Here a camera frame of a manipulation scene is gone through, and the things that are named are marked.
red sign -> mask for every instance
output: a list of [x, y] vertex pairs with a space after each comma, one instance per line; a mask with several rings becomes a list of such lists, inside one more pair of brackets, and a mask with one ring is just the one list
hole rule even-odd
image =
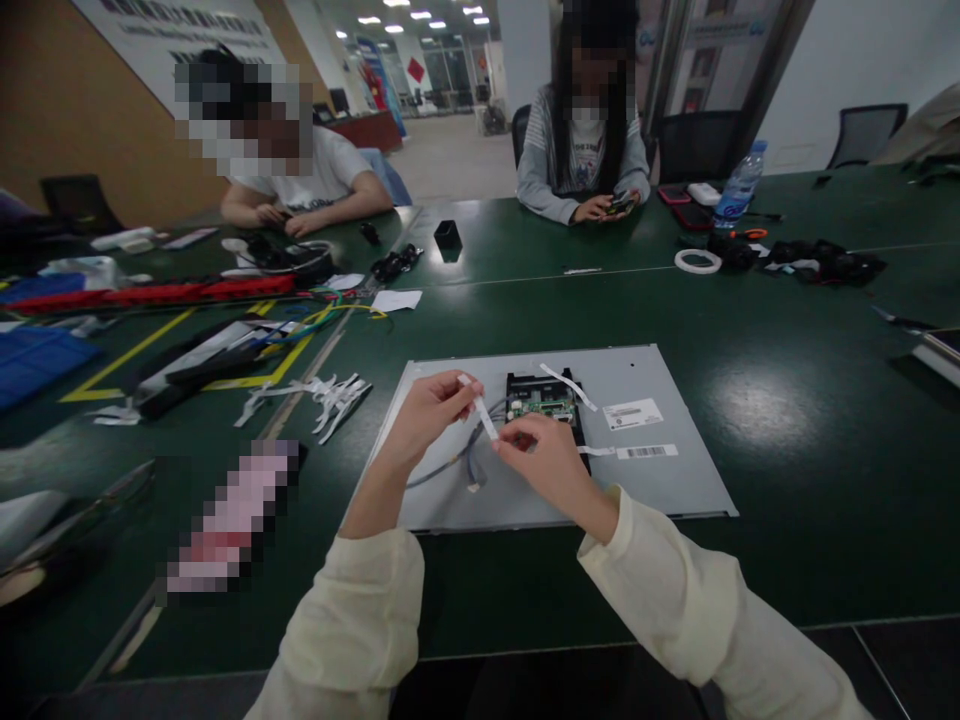
[[410, 73], [410, 77], [418, 83], [423, 79], [423, 65], [418, 63], [416, 58], [410, 58], [410, 64], [407, 65], [407, 72]]

ceiling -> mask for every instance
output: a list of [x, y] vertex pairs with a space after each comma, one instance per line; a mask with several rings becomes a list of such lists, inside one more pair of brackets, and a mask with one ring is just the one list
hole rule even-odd
[[[355, 33], [362, 33], [374, 39], [385, 39], [390, 33], [383, 28], [386, 25], [400, 25], [405, 33], [417, 37], [434, 37], [442, 33], [462, 34], [464, 32], [486, 33], [487, 28], [495, 37], [500, 35], [500, 21], [497, 17], [497, 0], [410, 0], [410, 5], [387, 7], [383, 0], [316, 0], [324, 14], [336, 22], [337, 30], [342, 30], [351, 37]], [[465, 7], [481, 7], [481, 15], [464, 15]], [[426, 10], [431, 14], [429, 20], [413, 20], [411, 12]], [[361, 17], [378, 17], [379, 25], [362, 25], [357, 22]], [[475, 17], [490, 18], [489, 25], [474, 25]], [[443, 30], [433, 30], [431, 22], [443, 20], [447, 27]]]

floor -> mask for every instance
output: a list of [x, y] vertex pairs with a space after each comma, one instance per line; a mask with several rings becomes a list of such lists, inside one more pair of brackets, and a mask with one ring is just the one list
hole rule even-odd
[[517, 170], [509, 133], [483, 137], [473, 115], [404, 120], [403, 150], [388, 160], [415, 205], [513, 197]]

wooden wall panel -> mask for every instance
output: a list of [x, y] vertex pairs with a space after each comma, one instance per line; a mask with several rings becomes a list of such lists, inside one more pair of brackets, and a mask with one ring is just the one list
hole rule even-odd
[[[257, 3], [301, 82], [329, 101], [286, 7]], [[39, 179], [95, 173], [120, 221], [215, 207], [227, 181], [189, 157], [173, 117], [70, 0], [0, 2], [0, 187], [46, 210]]]

red phone case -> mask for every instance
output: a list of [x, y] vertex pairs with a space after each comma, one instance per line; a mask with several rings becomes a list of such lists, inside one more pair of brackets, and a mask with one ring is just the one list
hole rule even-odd
[[[670, 197], [667, 195], [667, 191], [672, 192], [681, 192], [683, 197]], [[687, 194], [686, 190], [681, 190], [680, 188], [660, 188], [657, 190], [657, 195], [660, 196], [660, 199], [663, 200], [665, 205], [685, 205], [688, 202], [692, 202], [693, 198]]]
[[670, 210], [687, 230], [713, 229], [713, 212], [699, 203], [672, 205]]

